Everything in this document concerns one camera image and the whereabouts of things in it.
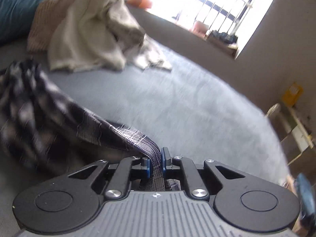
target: white towel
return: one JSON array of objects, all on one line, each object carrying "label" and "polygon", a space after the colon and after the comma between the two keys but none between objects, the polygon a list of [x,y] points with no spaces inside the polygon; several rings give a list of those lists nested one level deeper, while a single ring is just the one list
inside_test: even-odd
[{"label": "white towel", "polygon": [[171,70],[123,0],[76,0],[52,36],[48,60],[51,70],[122,70],[127,61]]}]

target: clothing pile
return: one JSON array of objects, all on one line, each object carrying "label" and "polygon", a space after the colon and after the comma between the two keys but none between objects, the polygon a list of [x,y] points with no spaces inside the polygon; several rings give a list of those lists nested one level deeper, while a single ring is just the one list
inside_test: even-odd
[{"label": "clothing pile", "polygon": [[28,37],[28,51],[43,50],[51,70],[122,70],[126,62],[171,70],[124,0],[44,0]]}]

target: circular cover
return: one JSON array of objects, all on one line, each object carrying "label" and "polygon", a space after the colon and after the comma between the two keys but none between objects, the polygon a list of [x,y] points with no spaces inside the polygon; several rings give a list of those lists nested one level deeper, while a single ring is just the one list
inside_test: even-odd
[{"label": "circular cover", "polygon": [[296,196],[285,188],[260,180],[232,180],[214,199],[214,209],[240,229],[268,233],[291,227],[300,210]]},{"label": "circular cover", "polygon": [[84,180],[52,179],[21,192],[13,201],[18,222],[35,233],[68,232],[97,212],[98,195]]}]

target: ribbed gray surface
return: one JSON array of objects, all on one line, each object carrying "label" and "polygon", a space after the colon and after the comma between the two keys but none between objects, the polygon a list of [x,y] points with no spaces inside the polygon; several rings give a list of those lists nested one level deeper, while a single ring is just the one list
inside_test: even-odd
[{"label": "ribbed gray surface", "polygon": [[[85,227],[63,237],[250,237],[221,220],[204,201],[189,199],[183,191],[131,192],[116,202],[108,202],[97,218]],[[270,237],[296,236],[290,230]],[[18,237],[39,237],[27,231]]]}]

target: black fabric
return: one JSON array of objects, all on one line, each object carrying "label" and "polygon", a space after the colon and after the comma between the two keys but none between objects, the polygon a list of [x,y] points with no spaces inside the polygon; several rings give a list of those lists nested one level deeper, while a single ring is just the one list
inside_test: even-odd
[{"label": "black fabric", "polygon": [[61,175],[98,159],[117,163],[141,155],[153,164],[153,177],[143,188],[170,189],[151,139],[80,107],[31,59],[13,62],[0,76],[0,129],[4,152],[25,167]]}]

